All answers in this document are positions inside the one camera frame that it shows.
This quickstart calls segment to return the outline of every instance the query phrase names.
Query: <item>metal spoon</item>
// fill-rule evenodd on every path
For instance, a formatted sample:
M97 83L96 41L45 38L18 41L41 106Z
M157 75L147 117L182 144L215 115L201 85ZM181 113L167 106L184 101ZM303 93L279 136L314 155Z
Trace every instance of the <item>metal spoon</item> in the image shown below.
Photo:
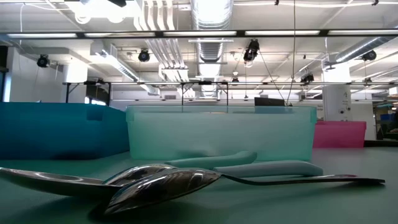
M0 178L22 187L52 194L109 199L126 184L131 184L142 178L170 169L176 169L176 167L167 164L136 166L121 171L103 181L86 177L0 167ZM239 177L268 175L314 176L323 172L321 168L303 161L260 162L241 166L215 167L215 169L219 172Z
M146 177L119 190L110 200L106 215L153 205L190 194L210 185L220 177L249 185L283 185L319 182L384 183L381 179L359 178L355 175L326 175L283 180L251 181L205 169L171 169Z
M0 167L0 178L32 190L52 194L87 198L111 198L124 184L174 168L166 164L151 164L126 169L103 181L86 177L51 174Z

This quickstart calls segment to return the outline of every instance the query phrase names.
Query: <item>ceiling-mounted camera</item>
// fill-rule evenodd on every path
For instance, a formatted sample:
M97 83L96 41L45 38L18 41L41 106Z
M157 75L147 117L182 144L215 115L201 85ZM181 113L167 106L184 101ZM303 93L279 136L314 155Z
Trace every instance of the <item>ceiling-mounted camera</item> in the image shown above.
M375 51L371 50L368 53L362 55L361 59L364 61L367 61L367 60L374 60L374 59L376 59L376 57L377 57L377 54L375 53Z
M313 82L314 78L313 78L313 74L312 72L308 72L307 74L305 74L303 77L301 77L300 82Z
M260 50L260 45L257 39L252 39L248 48L246 49L243 60L244 63L252 62L257 57L257 51Z
M148 49L141 49L141 53L138 55L140 62L148 62L150 59Z
M37 60L37 66L40 68L47 68L50 66L50 60L48 55L40 55L40 58Z
M237 77L234 77L234 78L232 78L232 81L231 81L231 82L232 82L232 83L237 83L237 82L239 82L239 80L238 80Z

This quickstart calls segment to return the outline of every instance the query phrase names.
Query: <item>ceiling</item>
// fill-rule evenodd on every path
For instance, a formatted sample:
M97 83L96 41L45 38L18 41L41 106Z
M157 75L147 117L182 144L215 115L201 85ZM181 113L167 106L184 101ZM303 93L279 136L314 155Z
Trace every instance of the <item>ceiling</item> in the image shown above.
M347 2L370 2L370 1L300 1L297 3L307 4L345 4ZM174 1L175 5L184 6L189 1ZM19 32L21 29L21 4L1 4L0 7L0 30L3 32ZM41 7L48 7L46 4L40 4ZM65 8L64 4L57 4L59 8ZM295 27L296 29L373 29L390 28L398 25L398 5L377 6L358 6L346 8L306 8L296 7ZM62 11L65 15L74 20L74 13L71 11ZM189 30L192 28L191 11L174 8L174 24L177 29ZM120 31L135 30L132 18L126 18L119 24L113 24L107 19L96 18L89 23L79 25L86 31ZM76 25L72 24L65 16L57 11L43 10L32 6L24 6L22 9L22 27L23 32L66 32L79 31ZM294 8L291 6L234 6L233 18L231 22L232 29L293 29L294 28ZM297 73L302 67L312 62L312 58L321 57L324 53L341 52L353 44L359 42L359 37L329 37L327 38L327 49L324 38L261 38L259 39L261 54L266 61L268 70L272 77L279 82L288 81L292 73L296 78L300 77ZM295 41L296 54L293 55ZM114 44L118 48L119 59L125 61L132 69L139 72L143 78L150 81L160 81L157 75L159 63L152 57L150 62L140 63L137 59L141 48L147 48L144 40L107 40L106 42ZM244 68L242 61L238 63L241 52L247 46L249 39L233 39L233 42L226 43L224 52L224 62L221 75L225 80L230 80L232 72L236 70L239 73L241 81L248 82L269 81L269 74L258 56L251 68ZM197 59L195 54L195 44L188 43L187 39L178 40L180 50L184 61L188 65L190 78L194 78L197 72ZM23 46L30 47L66 47L80 55L90 59L90 40L24 40ZM380 60L381 58L398 52L398 39L394 39L387 44L375 49L377 59L373 62L364 62L362 60L353 60L350 62L351 78L353 80L362 80L366 75L388 70L397 66L398 54ZM122 81L123 76L106 64L97 64L101 68L102 74L98 71L90 70L90 76L101 76L111 81ZM320 62L316 61L310 66L315 80L321 80ZM379 82L386 82L398 79L398 74L390 75L377 79Z

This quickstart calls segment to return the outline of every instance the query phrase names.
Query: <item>teal plastic bin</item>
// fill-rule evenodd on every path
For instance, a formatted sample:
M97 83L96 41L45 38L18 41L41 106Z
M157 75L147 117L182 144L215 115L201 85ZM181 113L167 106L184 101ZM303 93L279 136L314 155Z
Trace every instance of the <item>teal plastic bin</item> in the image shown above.
M126 114L80 103L0 103L0 159L96 159L129 150Z
M226 156L247 150L257 159L308 161L316 108L278 106L130 106L133 159Z

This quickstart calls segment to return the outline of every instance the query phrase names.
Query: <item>table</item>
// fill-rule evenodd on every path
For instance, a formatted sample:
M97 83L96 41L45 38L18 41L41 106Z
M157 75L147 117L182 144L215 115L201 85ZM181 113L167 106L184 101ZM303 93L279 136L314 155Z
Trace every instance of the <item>table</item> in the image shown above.
M398 133L386 133L383 135L384 139L398 139Z
M129 153L90 161L0 161L0 166L105 179L133 161ZM326 174L386 180L385 186L300 184L248 186L220 179L194 194L120 217L98 218L99 202L64 197L0 180L0 223L398 223L398 148L316 149Z

